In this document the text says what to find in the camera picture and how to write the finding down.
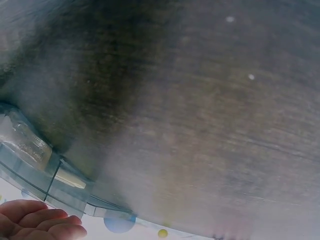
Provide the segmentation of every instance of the finger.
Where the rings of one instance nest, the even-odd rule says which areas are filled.
[[[47,220],[42,223],[40,223],[36,229],[42,230],[42,231],[49,231],[52,227],[61,225],[61,224],[69,224],[69,225],[81,225],[82,222],[80,218],[77,216],[70,216],[66,218],[61,218],[61,219],[52,219],[52,220]]]
[[[12,240],[21,240],[20,236],[14,236],[10,238]],[[30,231],[28,235],[26,235],[23,240],[64,240],[64,239],[55,239],[50,233],[40,230]]]
[[[47,208],[47,205],[41,201],[14,200],[0,205],[0,214],[5,215],[12,222],[18,223],[24,216]]]
[[[48,231],[56,240],[77,240],[84,238],[87,231],[80,225],[59,224],[51,227]]]
[[[19,225],[23,228],[36,228],[47,220],[62,219],[67,216],[68,214],[61,209],[43,209],[24,216]]]
[[[0,213],[0,236],[9,237],[20,230],[19,226],[13,223],[7,216]]]

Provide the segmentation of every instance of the palm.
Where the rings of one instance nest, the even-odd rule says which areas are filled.
[[[9,240],[73,240],[87,232],[76,216],[48,209],[39,201],[16,200],[0,206],[0,234]]]

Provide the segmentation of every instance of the wooden surface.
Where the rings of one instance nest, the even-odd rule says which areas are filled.
[[[316,0],[0,0],[0,100],[140,218],[317,239],[319,13]]]

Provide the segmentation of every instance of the blue dot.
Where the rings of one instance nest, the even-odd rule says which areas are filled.
[[[26,199],[26,198],[29,197],[29,191],[28,191],[27,189],[23,188],[23,189],[21,190],[21,195],[22,195],[23,198]]]
[[[136,216],[132,215],[130,219],[109,218],[103,219],[105,227],[112,233],[124,234],[130,231],[136,224]]]

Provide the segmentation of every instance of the translucent plastic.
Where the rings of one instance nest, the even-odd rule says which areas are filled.
[[[91,196],[94,183],[52,151],[19,110],[6,104],[0,104],[0,168],[7,182],[70,215],[132,216]]]

